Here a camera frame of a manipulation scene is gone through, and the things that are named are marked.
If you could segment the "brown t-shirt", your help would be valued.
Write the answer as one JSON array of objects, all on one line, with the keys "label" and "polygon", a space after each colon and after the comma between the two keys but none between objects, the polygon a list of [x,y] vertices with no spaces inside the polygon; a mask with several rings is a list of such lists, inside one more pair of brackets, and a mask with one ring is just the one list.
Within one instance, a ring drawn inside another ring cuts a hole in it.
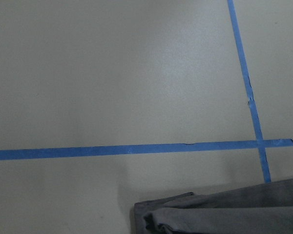
[{"label": "brown t-shirt", "polygon": [[138,234],[293,234],[293,178],[134,205]]}]

